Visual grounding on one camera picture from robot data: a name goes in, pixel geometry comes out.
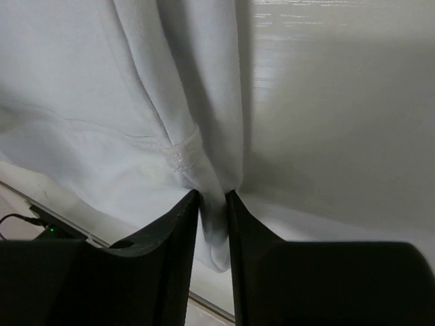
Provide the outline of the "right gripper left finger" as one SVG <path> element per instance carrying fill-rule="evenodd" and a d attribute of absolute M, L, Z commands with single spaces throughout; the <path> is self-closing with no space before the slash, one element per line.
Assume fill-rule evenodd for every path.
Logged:
<path fill-rule="evenodd" d="M 2 325 L 183 325 L 200 196 L 107 248 L 34 206 L 33 240 L 1 241 Z"/>

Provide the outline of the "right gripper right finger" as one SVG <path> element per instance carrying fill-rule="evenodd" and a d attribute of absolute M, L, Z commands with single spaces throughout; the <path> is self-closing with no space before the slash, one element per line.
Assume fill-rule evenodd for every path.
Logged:
<path fill-rule="evenodd" d="M 237 325 L 433 325 L 434 275 L 406 242 L 288 242 L 226 195 Z"/>

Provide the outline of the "white skirt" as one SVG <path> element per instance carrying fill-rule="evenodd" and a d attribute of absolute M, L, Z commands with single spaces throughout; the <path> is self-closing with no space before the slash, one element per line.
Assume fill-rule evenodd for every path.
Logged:
<path fill-rule="evenodd" d="M 201 194 L 198 258 L 229 268 L 243 179 L 244 1 L 2 1 L 1 159 L 117 219 Z"/>

